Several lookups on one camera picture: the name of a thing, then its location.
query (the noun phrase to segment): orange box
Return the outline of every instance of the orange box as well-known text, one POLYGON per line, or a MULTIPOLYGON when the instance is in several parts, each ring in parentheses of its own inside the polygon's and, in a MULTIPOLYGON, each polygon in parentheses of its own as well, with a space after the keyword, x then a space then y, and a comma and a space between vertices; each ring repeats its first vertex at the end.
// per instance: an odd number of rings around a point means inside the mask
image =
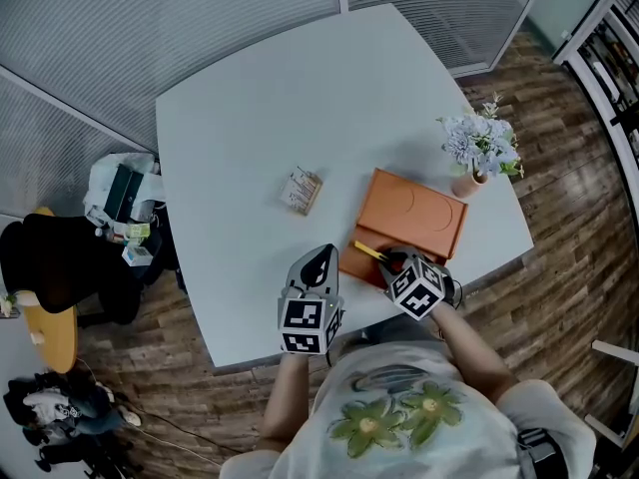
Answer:
POLYGON ((377 260, 355 248, 356 240, 377 251, 412 244, 433 262, 445 265, 454 256, 467 209, 468 205, 440 192, 375 169, 339 269, 386 288, 377 260))

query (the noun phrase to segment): white table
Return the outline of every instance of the white table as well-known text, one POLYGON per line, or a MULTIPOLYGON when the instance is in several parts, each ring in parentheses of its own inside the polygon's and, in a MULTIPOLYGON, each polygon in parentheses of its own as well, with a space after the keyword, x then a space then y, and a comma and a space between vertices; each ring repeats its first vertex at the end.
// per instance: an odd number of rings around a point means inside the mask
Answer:
MULTIPOLYGON (((157 100, 158 138, 180 265, 209 353, 223 366, 280 352, 277 299, 289 267, 343 249, 379 167, 449 193, 436 118, 468 103, 408 22, 384 5, 333 16, 242 50, 157 100), (296 166, 323 187, 307 217, 279 190, 296 166)), ((466 284, 532 247, 506 177, 473 199, 449 262, 466 284)), ((344 331, 397 314, 340 274, 344 331)))

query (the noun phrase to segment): white flower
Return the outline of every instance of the white flower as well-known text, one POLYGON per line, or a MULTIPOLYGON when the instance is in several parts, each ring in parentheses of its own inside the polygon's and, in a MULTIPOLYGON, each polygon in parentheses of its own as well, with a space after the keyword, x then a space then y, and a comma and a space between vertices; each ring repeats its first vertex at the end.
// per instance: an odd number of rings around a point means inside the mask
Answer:
POLYGON ((497 103, 501 98, 494 94, 493 102, 485 103, 482 115, 445 117, 441 122, 448 136, 442 148, 467 170, 495 176, 499 173, 522 174, 518 165, 519 155, 512 126, 496 119, 497 103))
POLYGON ((0 296, 0 309, 5 317, 11 317, 13 303, 9 300, 8 296, 0 296))

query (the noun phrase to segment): yellow pencil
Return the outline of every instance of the yellow pencil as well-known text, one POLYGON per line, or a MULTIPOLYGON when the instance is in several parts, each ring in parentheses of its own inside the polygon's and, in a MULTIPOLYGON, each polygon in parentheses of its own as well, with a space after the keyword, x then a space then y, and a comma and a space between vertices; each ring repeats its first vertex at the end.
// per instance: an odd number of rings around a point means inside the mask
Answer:
POLYGON ((388 257, 386 257, 383 253, 373 250, 369 246, 363 244, 361 241, 355 241, 353 244, 355 245, 355 248, 359 248, 361 251, 365 251, 368 255, 373 256, 377 260, 388 261, 388 257))

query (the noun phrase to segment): green leaf print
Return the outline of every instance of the green leaf print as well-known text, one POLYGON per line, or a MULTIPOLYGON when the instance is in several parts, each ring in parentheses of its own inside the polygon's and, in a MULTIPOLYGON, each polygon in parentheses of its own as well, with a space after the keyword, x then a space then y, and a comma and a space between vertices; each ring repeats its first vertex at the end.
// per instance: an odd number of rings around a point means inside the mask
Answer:
POLYGON ((419 448, 432 436, 440 423, 456 426, 461 422, 461 411, 454 405, 459 400, 448 390, 436 384, 425 382, 419 393, 407 393, 399 398, 408 409, 408 418, 400 429, 410 431, 410 448, 419 448))
POLYGON ((351 458, 362 456, 373 444, 384 449, 401 449, 403 444, 395 431, 403 421, 403 413, 393 409, 390 397, 372 403, 348 403, 341 408, 344 419, 335 421, 328 429, 330 438, 348 440, 347 453, 351 458))

